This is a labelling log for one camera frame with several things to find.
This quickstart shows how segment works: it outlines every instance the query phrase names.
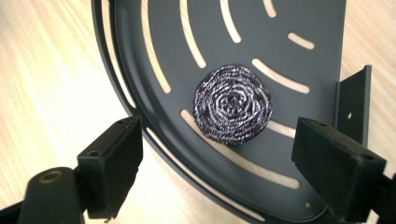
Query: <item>metal tray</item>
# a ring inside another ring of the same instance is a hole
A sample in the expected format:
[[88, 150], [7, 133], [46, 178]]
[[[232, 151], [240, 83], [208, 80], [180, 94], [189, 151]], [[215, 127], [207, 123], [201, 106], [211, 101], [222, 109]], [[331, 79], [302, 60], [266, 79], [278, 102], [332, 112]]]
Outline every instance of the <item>metal tray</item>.
[[[144, 135], [156, 151], [216, 202], [266, 223], [330, 222], [326, 204], [291, 161], [291, 150], [299, 117], [336, 124], [345, 8], [345, 0], [110, 1], [119, 78], [101, 3], [92, 0], [106, 70], [128, 113], [143, 117]], [[200, 55], [193, 56], [197, 49]], [[230, 63], [256, 72], [271, 93], [274, 113], [254, 139], [220, 147], [193, 129], [190, 114], [199, 82]]]

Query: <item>wooden surface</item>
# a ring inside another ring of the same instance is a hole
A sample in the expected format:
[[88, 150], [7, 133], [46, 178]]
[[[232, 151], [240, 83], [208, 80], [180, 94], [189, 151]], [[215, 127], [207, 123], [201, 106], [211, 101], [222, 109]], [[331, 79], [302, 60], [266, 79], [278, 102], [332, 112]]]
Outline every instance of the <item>wooden surface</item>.
[[[369, 148], [396, 172], [396, 2], [349, 0], [341, 79], [373, 65]], [[90, 1], [0, 1], [0, 208], [27, 181], [76, 156], [126, 117], [107, 79]], [[136, 182], [112, 223], [244, 223], [179, 177], [145, 144]]]

